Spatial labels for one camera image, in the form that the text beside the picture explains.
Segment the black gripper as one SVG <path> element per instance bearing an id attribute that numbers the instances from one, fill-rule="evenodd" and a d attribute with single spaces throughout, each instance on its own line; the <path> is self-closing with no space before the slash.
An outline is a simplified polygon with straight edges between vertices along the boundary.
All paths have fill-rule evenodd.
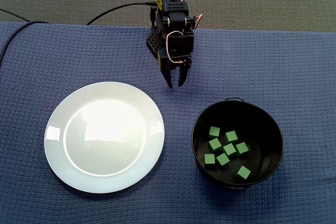
<path id="1" fill-rule="evenodd" d="M 193 46 L 194 35 L 190 31 L 182 33 L 175 30 L 163 36 L 162 47 L 158 50 L 157 58 L 161 74 L 170 89 L 173 88 L 171 70 L 176 67 L 180 70 L 178 86 L 181 87 L 185 82 L 192 63 Z"/>

